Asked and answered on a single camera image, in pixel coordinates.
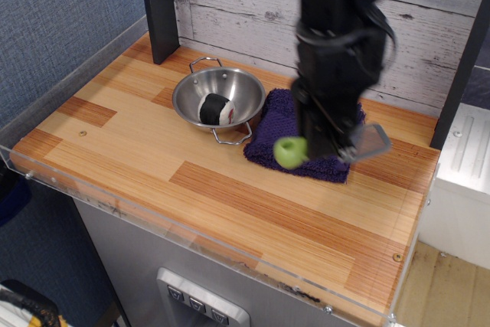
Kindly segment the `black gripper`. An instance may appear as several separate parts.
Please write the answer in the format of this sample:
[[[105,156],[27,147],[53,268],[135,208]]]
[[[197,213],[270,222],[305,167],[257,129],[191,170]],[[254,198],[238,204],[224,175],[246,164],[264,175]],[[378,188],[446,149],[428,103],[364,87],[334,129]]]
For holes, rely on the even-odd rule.
[[[343,162],[360,158],[361,94],[379,81],[385,33],[362,28],[340,35],[297,28],[298,78],[292,85],[299,135],[310,160],[337,155]]]

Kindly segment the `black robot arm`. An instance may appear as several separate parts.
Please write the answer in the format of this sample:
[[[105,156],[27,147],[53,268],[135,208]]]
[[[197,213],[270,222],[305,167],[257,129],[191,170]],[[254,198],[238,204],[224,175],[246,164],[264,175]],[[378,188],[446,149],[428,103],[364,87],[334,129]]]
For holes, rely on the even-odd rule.
[[[353,163],[385,152],[379,126],[364,126],[358,102],[379,82],[396,37],[377,0],[300,0],[298,77],[291,92],[309,160],[336,155]]]

